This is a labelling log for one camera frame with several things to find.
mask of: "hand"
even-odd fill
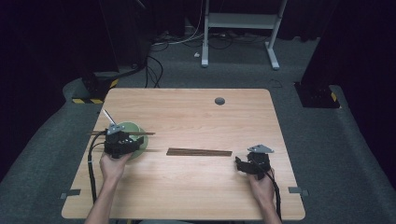
[[[274,177],[274,169],[271,169],[268,174]],[[265,176],[263,179],[258,180],[256,175],[247,175],[247,178],[250,182],[253,196],[259,205],[264,207],[274,206],[275,190],[271,179]]]
[[[103,174],[104,183],[118,183],[122,177],[125,164],[131,158],[132,153],[125,154],[119,159],[113,159],[104,153],[100,160],[100,168]]]
[[[271,169],[268,175],[274,178],[274,170]],[[268,176],[265,176],[265,178],[261,180],[256,179],[255,175],[247,175],[247,177],[250,182],[251,190],[253,191],[253,196],[260,206],[264,223],[282,223],[280,217],[276,213],[274,205],[275,189],[272,180]]]

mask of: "dark curtain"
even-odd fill
[[[2,179],[78,73],[62,41],[59,1],[2,2],[0,10]]]
[[[303,41],[321,37],[339,0],[289,0],[278,37]]]
[[[184,35],[184,2],[183,0],[154,0],[153,13],[157,35],[169,32],[169,35]]]
[[[305,70],[313,89],[339,85],[367,145],[396,188],[396,2],[340,1]]]

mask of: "chopsticks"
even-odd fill
[[[167,156],[223,156],[230,157],[232,151],[225,150],[208,150],[208,149],[193,149],[193,148],[177,148],[169,147],[166,152]]]
[[[100,131],[92,131],[90,133],[90,135],[96,135],[99,134]],[[130,135],[154,135],[155,133],[136,133],[136,132],[132,132],[132,133],[128,133]]]

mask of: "green bowl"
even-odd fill
[[[129,122],[129,121],[119,123],[118,125],[124,126],[125,128],[122,131],[126,132],[126,133],[144,133],[145,132],[143,129],[141,129],[139,126],[137,126],[137,124]],[[129,135],[129,137],[132,138],[134,141],[140,136],[141,135]],[[143,140],[144,140],[143,144],[140,145],[140,148],[132,154],[132,157],[129,160],[133,160],[134,158],[140,156],[144,152],[144,150],[148,147],[149,137],[147,135],[144,135]]]

